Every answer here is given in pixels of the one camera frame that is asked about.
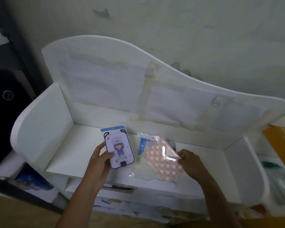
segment hand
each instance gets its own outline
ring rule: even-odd
[[[182,149],[178,152],[178,155],[180,157],[180,159],[177,160],[178,163],[191,178],[197,182],[212,179],[212,176],[201,162],[200,157],[193,152]]]
[[[105,184],[111,169],[109,158],[114,156],[114,153],[109,153],[108,151],[99,155],[100,150],[104,146],[105,142],[95,148],[82,179],[82,182],[91,184],[91,188],[95,193],[98,193]]]

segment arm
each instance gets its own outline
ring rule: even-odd
[[[241,225],[223,192],[200,158],[186,149],[182,149],[178,154],[179,164],[191,178],[201,185],[213,227],[240,228]]]
[[[97,193],[107,180],[110,171],[109,158],[113,153],[99,156],[105,142],[96,147],[87,166],[84,177],[74,192],[56,228],[86,228],[88,226]]]

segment cartoon girl illustration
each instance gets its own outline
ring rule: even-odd
[[[124,151],[123,151],[123,148],[124,148],[124,144],[121,142],[121,141],[117,141],[114,143],[114,149],[117,151],[117,155],[120,157],[120,156],[124,156]]]

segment white wall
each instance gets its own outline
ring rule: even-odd
[[[211,84],[285,98],[285,0],[6,1],[48,85],[41,49],[92,34],[180,62]]]

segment left hand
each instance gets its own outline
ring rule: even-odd
[[[92,154],[87,170],[82,179],[83,182],[91,184],[92,190],[98,193],[105,184],[109,171],[111,169],[109,158],[114,156],[114,153],[105,151],[102,155],[100,150],[105,146],[105,142],[98,145]]]

